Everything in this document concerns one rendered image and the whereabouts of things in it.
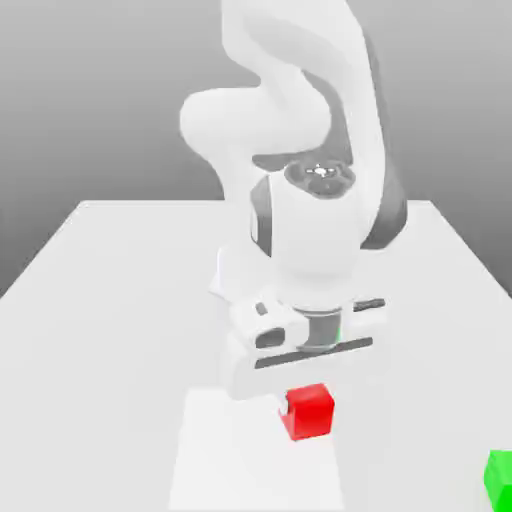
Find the small red cube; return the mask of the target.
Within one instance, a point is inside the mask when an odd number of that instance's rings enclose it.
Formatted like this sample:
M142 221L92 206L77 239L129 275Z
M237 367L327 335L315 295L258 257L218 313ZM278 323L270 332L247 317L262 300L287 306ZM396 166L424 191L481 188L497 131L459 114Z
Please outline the small red cube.
M335 401L323 383L288 390L282 423L293 441L328 435L331 432Z

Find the small green cube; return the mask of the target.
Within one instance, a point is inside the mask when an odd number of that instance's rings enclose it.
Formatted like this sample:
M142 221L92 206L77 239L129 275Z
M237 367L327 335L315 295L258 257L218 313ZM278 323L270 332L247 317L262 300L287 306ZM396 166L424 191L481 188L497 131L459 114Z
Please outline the small green cube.
M512 512L512 451L490 451L484 485L493 512Z

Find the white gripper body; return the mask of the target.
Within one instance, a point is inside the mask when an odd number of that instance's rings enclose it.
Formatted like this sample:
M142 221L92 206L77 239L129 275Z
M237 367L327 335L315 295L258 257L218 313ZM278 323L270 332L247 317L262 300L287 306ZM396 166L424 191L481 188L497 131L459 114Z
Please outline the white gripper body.
M344 364L371 347L386 322L385 306L353 313L295 312L251 306L233 311L224 345L224 386L244 400L316 383L333 383Z

